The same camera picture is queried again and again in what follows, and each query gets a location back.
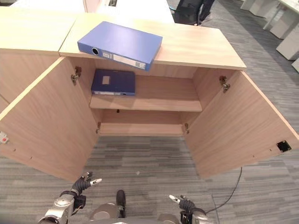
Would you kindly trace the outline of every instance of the black cable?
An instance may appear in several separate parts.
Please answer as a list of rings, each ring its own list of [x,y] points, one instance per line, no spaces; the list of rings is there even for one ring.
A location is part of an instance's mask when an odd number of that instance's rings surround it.
[[[228,200],[226,200],[225,203],[219,205],[218,207],[216,207],[216,208],[214,208],[214,209],[211,209],[211,210],[207,211],[206,213],[209,213],[209,212],[211,212],[211,211],[215,211],[215,210],[219,209],[220,207],[222,207],[223,205],[225,205],[225,204],[232,198],[232,196],[233,196],[235,190],[236,190],[237,187],[238,187],[238,184],[239,184],[239,181],[240,181],[240,178],[241,178],[241,175],[242,175],[242,170],[243,170],[243,167],[241,167],[240,175],[239,175],[238,180],[237,180],[237,184],[235,185],[235,189],[233,190],[232,194],[229,196]]]

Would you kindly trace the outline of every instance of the metal hinge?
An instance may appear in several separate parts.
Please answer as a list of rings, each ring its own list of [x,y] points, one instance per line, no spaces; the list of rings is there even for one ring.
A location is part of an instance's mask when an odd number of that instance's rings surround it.
[[[82,72],[82,68],[81,67],[78,67],[76,66],[75,67],[75,75],[71,75],[71,81],[73,82],[74,85],[77,84],[77,79],[80,78],[81,76],[81,72]]]
[[[95,130],[95,132],[98,134],[99,133],[99,130],[101,128],[101,122],[98,122],[98,128]]]
[[[0,131],[0,144],[7,144],[8,142],[9,142],[9,138],[8,138],[7,134]]]
[[[185,123],[185,129],[186,129],[186,133],[189,134],[189,125],[187,123]]]
[[[226,92],[230,88],[230,84],[227,84],[226,80],[227,80],[226,76],[219,77],[220,85],[222,85],[223,87],[223,92]]]

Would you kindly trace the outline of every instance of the blue folder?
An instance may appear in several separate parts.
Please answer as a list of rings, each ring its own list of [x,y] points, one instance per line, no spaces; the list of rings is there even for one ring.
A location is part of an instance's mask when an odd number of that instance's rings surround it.
[[[92,94],[135,96],[135,73],[132,71],[96,69]]]
[[[148,71],[162,37],[140,30],[101,22],[78,41],[80,51]]]

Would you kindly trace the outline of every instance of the binder ring hole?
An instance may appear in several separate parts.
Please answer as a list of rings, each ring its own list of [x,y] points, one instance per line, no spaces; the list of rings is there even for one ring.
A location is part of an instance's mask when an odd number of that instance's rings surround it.
[[[99,54],[99,51],[98,51],[98,49],[96,49],[96,48],[93,48],[93,54],[94,54],[94,55],[98,55],[98,54]]]

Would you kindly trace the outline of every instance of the gray carpet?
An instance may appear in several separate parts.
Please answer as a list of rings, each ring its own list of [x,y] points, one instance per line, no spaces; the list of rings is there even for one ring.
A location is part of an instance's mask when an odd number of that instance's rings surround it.
[[[275,50],[281,40],[262,30],[265,20],[240,10],[241,3],[219,0],[212,8],[213,20],[204,26],[222,30],[249,76],[298,132],[299,74]],[[0,168],[0,216],[24,223],[34,223],[71,185],[6,158],[0,158]],[[71,224],[87,220],[98,205],[114,202],[118,189],[127,192],[129,216],[178,215],[168,194],[185,194],[208,210],[213,200],[219,205],[228,198],[240,172],[200,179],[181,138],[154,137],[102,137],[85,170],[94,171],[103,182],[85,192],[86,207]],[[217,215],[229,224],[299,223],[299,150],[245,166],[235,195],[217,213],[211,212],[212,222],[218,222]]]

